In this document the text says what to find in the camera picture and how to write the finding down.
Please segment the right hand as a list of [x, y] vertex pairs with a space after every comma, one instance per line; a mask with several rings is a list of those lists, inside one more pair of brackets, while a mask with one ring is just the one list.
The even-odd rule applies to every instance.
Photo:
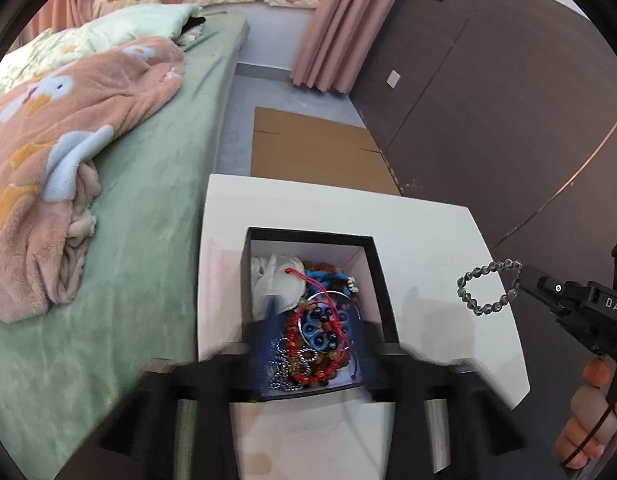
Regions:
[[578, 388], [571, 399], [572, 416], [555, 443], [555, 456], [568, 469], [579, 470], [591, 460], [597, 460], [605, 452], [607, 444], [617, 432], [617, 402], [613, 411], [593, 435], [584, 448], [567, 458], [581, 445], [608, 408], [604, 393], [601, 391], [611, 382], [612, 370], [609, 363], [600, 358], [593, 359], [583, 370], [585, 384]]

